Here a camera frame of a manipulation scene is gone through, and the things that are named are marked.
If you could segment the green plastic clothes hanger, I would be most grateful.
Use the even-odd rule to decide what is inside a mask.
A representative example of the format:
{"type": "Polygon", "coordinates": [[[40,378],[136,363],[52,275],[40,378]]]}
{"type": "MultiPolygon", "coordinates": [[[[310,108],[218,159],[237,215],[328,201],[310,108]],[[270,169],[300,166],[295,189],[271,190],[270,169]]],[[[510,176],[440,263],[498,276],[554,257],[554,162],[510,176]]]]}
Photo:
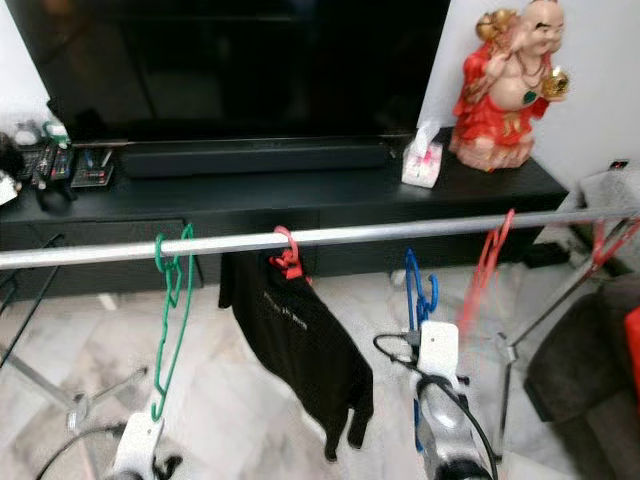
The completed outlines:
{"type": "Polygon", "coordinates": [[[154,370],[154,397],[150,404],[150,417],[154,422],[163,419],[166,399],[182,351],[195,289],[195,257],[192,255],[165,255],[165,236],[157,234],[154,242],[154,260],[163,275],[165,296],[161,315],[161,335],[157,343],[154,370]]]}

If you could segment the red laughing buddha figurine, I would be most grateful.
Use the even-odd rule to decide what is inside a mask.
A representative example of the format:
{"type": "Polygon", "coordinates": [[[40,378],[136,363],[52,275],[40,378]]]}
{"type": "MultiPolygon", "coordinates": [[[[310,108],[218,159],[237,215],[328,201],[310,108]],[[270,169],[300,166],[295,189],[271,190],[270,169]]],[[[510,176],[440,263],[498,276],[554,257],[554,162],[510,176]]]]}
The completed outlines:
{"type": "Polygon", "coordinates": [[[525,9],[498,9],[477,20],[481,45],[463,61],[449,151],[463,165],[493,172],[530,160],[535,120],[567,96],[567,74],[553,64],[561,49],[559,0],[530,0],[525,9]]]}

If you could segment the black soundbar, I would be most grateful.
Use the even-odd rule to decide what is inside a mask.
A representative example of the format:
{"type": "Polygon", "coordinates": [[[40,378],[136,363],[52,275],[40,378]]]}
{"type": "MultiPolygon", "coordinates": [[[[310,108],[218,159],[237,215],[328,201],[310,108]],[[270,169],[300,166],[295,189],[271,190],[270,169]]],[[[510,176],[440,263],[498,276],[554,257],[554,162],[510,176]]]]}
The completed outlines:
{"type": "Polygon", "coordinates": [[[128,177],[141,179],[378,168],[390,159],[383,141],[325,137],[136,142],[123,148],[116,163],[128,177]]]}

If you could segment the black low tv cabinet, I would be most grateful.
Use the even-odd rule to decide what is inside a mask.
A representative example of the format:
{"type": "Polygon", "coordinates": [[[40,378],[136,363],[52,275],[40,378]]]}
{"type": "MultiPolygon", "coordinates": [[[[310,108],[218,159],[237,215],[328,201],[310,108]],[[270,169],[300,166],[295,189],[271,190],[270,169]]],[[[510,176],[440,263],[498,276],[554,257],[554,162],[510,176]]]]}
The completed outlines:
{"type": "MultiPolygon", "coordinates": [[[[518,169],[480,172],[445,152],[435,187],[401,183],[401,163],[378,169],[195,175],[120,179],[105,191],[78,193],[73,204],[40,210],[24,192],[3,205],[1,251],[32,250],[61,236],[60,246],[172,241],[186,225],[196,236],[273,233],[275,227],[314,230],[428,219],[557,210],[570,192],[530,160],[518,169]]],[[[315,276],[388,273],[413,250],[422,269],[474,268],[484,233],[302,247],[303,269],[315,276]]],[[[151,253],[141,260],[60,268],[47,294],[133,293],[165,289],[151,253]]]]}

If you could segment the dark brown fabric sofa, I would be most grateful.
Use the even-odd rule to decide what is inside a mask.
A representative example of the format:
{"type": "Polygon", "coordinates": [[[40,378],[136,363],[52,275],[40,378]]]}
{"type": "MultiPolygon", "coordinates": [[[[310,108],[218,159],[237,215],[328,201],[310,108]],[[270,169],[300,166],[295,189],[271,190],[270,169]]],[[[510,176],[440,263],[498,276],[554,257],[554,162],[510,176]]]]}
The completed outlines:
{"type": "Polygon", "coordinates": [[[572,303],[549,330],[524,383],[579,474],[640,480],[640,346],[626,317],[640,308],[640,271],[616,276],[572,303]]]}

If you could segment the black remote control caddy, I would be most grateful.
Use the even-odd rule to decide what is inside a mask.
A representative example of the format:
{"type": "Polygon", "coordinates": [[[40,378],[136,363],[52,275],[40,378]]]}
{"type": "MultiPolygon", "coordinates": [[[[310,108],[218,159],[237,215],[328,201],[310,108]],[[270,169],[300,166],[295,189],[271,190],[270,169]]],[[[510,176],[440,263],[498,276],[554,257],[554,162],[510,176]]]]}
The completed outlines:
{"type": "Polygon", "coordinates": [[[70,177],[70,150],[56,145],[47,145],[35,155],[35,163],[29,166],[32,182],[40,189],[50,187],[55,180],[70,177]]]}
{"type": "Polygon", "coordinates": [[[83,189],[109,186],[114,172],[114,165],[110,163],[111,155],[113,151],[110,148],[79,148],[70,187],[83,189]]]}

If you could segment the white tissue box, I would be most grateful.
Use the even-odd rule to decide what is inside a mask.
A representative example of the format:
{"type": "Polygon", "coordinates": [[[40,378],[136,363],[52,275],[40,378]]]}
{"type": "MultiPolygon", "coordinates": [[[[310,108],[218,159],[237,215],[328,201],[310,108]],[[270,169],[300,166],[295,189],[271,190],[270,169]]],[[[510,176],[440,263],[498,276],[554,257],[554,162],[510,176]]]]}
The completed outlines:
{"type": "Polygon", "coordinates": [[[401,177],[407,186],[433,188],[442,170],[444,146],[436,142],[438,122],[422,123],[403,151],[401,177]]]}

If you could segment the white green small device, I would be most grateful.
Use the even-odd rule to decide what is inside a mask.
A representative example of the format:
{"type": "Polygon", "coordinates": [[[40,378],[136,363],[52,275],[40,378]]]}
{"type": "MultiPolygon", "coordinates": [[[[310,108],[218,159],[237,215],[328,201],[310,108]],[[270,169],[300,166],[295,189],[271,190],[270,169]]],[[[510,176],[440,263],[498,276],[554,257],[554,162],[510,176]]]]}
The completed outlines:
{"type": "Polygon", "coordinates": [[[69,148],[70,137],[67,128],[58,120],[29,120],[19,123],[13,136],[19,146],[54,145],[58,148],[69,148]]]}

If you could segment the silver metal clothes rack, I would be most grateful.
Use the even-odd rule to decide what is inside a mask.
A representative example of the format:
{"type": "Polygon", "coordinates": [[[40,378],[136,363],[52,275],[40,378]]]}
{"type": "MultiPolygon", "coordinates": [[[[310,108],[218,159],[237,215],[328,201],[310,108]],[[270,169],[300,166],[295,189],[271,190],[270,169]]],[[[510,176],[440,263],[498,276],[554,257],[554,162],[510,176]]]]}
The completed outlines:
{"type": "Polygon", "coordinates": [[[319,230],[293,230],[292,233],[242,234],[207,238],[156,239],[151,243],[96,244],[96,246],[42,248],[0,253],[0,270],[55,268],[55,266],[155,259],[166,256],[195,256],[206,253],[270,250],[285,246],[317,246],[317,244],[348,244],[374,241],[402,241],[402,239],[460,236],[481,230],[524,229],[548,227],[554,224],[605,223],[617,220],[620,230],[616,239],[627,236],[628,225],[640,227],[640,209],[577,210],[524,212],[445,220],[406,221],[406,223],[342,227],[319,230]]]}

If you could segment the black flat screen television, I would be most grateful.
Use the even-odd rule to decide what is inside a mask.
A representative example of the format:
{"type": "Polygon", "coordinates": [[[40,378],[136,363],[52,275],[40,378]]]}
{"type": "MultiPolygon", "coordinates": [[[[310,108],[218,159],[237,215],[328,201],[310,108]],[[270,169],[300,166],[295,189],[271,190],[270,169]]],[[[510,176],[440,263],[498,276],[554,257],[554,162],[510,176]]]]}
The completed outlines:
{"type": "Polygon", "coordinates": [[[451,0],[6,0],[79,142],[416,127],[451,0]]]}

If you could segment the white paper stack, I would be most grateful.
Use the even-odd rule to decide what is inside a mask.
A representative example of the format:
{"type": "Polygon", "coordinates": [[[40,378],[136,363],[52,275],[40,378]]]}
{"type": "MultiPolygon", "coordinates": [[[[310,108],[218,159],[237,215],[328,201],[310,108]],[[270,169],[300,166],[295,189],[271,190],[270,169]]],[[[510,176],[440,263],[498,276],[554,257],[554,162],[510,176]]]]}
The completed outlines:
{"type": "Polygon", "coordinates": [[[19,196],[22,184],[15,180],[12,175],[0,172],[0,205],[9,204],[19,196]]]}

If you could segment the red plastic clothes hanger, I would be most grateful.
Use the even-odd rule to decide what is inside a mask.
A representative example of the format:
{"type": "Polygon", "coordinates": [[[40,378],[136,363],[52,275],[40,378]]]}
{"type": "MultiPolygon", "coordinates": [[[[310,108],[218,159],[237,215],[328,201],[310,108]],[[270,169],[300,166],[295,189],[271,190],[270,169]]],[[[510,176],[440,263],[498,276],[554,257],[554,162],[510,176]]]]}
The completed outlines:
{"type": "Polygon", "coordinates": [[[480,298],[484,296],[486,285],[488,285],[490,278],[495,273],[495,269],[497,269],[500,251],[502,251],[503,243],[506,242],[509,230],[512,228],[515,214],[515,210],[509,210],[503,223],[486,233],[483,248],[481,248],[480,255],[477,257],[474,274],[471,276],[465,297],[463,297],[460,315],[456,320],[460,339],[465,337],[465,334],[470,330],[480,298]]]}
{"type": "Polygon", "coordinates": [[[275,227],[274,232],[284,236],[287,239],[288,247],[284,248],[279,255],[269,257],[268,261],[274,268],[278,269],[283,274],[285,279],[293,280],[303,278],[307,283],[311,280],[305,274],[305,269],[300,257],[300,246],[296,242],[296,239],[292,236],[291,230],[285,227],[275,227]]]}
{"type": "Polygon", "coordinates": [[[591,224],[590,273],[598,273],[617,251],[640,232],[640,219],[626,218],[609,228],[611,221],[598,219],[591,224]]]}

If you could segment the blue plastic clothes hanger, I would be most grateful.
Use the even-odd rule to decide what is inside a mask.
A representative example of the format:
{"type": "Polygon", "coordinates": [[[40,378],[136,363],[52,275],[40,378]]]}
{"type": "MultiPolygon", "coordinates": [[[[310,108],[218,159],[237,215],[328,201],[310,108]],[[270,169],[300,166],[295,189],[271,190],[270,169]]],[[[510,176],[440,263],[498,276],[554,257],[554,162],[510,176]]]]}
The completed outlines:
{"type": "MultiPolygon", "coordinates": [[[[408,307],[408,324],[410,333],[419,334],[420,326],[430,319],[439,303],[439,282],[436,275],[426,276],[429,279],[430,289],[424,289],[422,285],[422,275],[419,268],[419,261],[412,248],[408,248],[404,253],[404,288],[406,288],[406,302],[408,307]]],[[[410,342],[411,346],[411,366],[417,366],[417,355],[420,351],[420,343],[410,342]]],[[[421,404],[419,399],[413,401],[413,439],[415,439],[416,451],[424,453],[424,445],[421,442],[419,426],[421,424],[421,404]]]]}

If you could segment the black printed t-shirt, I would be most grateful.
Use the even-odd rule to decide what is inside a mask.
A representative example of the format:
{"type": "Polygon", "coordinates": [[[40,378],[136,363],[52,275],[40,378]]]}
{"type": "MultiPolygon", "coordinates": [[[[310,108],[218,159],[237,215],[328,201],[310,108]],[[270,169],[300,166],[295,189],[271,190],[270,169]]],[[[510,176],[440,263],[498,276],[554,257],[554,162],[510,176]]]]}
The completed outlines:
{"type": "Polygon", "coordinates": [[[337,461],[340,442],[364,445],[375,412],[371,367],[305,278],[288,278],[266,251],[224,253],[218,305],[324,430],[326,461],[337,461]]]}

